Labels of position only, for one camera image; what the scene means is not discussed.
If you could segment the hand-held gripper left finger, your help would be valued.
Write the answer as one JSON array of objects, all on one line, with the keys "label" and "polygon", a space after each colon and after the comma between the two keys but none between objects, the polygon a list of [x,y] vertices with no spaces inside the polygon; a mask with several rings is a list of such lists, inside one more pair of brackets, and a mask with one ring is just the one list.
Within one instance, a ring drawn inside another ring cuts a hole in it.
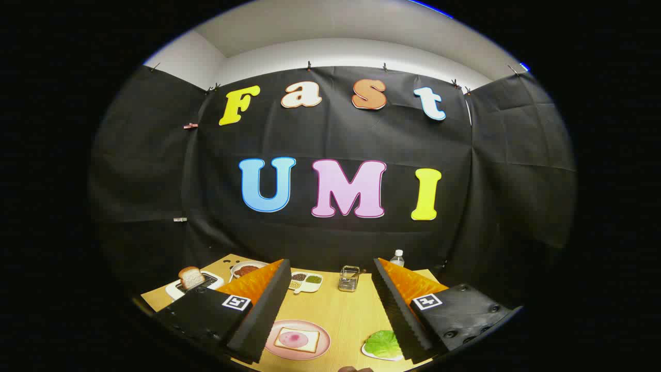
[{"label": "hand-held gripper left finger", "polygon": [[154,318],[207,354],[259,362],[290,277],[281,259],[219,289],[195,287]]}]

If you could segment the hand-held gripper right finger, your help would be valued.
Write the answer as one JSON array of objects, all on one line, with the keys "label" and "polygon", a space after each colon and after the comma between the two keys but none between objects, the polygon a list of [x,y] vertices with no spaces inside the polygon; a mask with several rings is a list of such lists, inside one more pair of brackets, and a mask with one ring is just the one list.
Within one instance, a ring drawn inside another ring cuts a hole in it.
[{"label": "hand-held gripper right finger", "polygon": [[404,358],[414,363],[469,348],[522,310],[473,285],[446,287],[380,258],[371,277]]}]

